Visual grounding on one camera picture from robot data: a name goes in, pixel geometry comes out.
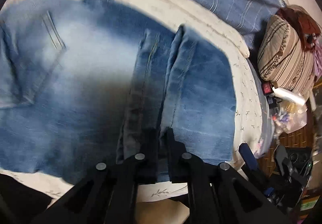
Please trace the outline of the blue denim jeans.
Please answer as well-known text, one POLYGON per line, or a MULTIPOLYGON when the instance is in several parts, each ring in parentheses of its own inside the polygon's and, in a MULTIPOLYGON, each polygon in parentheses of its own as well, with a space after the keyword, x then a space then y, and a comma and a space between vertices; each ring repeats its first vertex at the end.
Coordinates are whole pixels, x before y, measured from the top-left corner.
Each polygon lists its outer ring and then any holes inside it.
POLYGON ((1 12, 1 167, 74 184, 173 129, 188 152, 232 158, 229 61, 114 0, 24 0, 1 12))

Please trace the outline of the clear plastic bag of items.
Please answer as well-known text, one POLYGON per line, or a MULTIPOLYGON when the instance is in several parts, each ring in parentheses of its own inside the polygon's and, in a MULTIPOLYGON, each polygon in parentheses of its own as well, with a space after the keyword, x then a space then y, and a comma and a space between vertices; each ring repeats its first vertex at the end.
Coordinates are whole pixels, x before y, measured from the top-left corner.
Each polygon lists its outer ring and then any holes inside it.
POLYGON ((307 125, 306 101, 300 93, 274 87, 270 82, 262 83, 261 87, 274 123, 275 137, 293 133, 307 125))

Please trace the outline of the beige striped cushion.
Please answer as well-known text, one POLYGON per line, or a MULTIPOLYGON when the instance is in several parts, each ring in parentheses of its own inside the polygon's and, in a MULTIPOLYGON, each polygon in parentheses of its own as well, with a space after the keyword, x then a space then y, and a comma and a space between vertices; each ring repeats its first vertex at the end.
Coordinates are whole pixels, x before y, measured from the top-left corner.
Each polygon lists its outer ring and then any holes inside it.
POLYGON ((315 79, 314 57, 302 50, 295 29, 278 15, 268 21, 257 65, 263 80, 309 98, 315 79))

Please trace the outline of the dark red cloth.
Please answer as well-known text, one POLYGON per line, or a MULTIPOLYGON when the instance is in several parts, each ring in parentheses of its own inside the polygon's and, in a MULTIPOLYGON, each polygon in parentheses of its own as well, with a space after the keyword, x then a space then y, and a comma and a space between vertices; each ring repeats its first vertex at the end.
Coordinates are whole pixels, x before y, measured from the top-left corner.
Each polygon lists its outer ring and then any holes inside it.
POLYGON ((288 22, 296 31, 304 51, 315 50, 321 29, 318 23, 301 6, 289 5, 280 8, 276 15, 288 22))

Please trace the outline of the cream leaf-print bedsheet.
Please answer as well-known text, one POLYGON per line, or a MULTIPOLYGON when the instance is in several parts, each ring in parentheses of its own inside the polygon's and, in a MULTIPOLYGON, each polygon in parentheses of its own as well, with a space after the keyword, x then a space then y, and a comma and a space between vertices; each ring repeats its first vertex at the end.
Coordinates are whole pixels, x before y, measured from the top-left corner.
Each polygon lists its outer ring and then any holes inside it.
MULTIPOLYGON (((24 0, 7 0, 7 7, 24 0)), ((220 49, 227 57, 236 96, 235 132, 232 158, 226 163, 234 168, 243 164, 238 153, 241 143, 247 143, 253 152, 259 152, 264 138, 272 136, 271 129, 264 129, 270 119, 264 114, 265 100, 260 92, 259 80, 248 61, 249 50, 242 36, 230 25, 193 0, 114 0, 141 12, 176 31, 185 25, 201 32, 206 40, 220 49)))

